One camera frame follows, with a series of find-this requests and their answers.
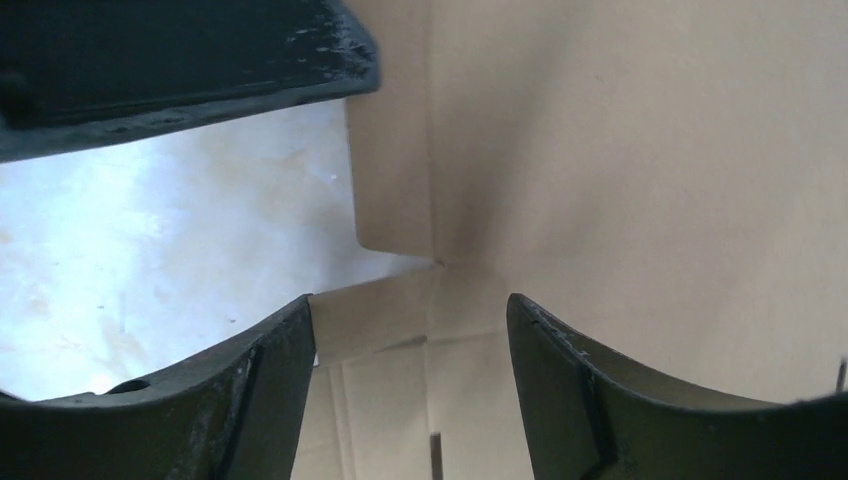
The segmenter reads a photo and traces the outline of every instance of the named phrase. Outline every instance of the black plastic part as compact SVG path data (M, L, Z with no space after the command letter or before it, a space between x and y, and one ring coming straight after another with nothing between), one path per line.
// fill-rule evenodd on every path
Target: black plastic part
M338 0L0 2L0 162L374 91Z
M108 394L0 397L0 478L287 479L314 358L304 296Z
M699 387L522 295L507 323L538 480L848 478L848 394L774 405Z

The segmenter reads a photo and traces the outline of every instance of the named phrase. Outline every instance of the cardboard box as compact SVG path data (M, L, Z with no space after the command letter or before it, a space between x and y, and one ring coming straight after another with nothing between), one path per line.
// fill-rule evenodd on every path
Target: cardboard box
M848 346L841 0L350 0L361 243L430 270L314 298L297 479L530 479L505 305L791 401Z

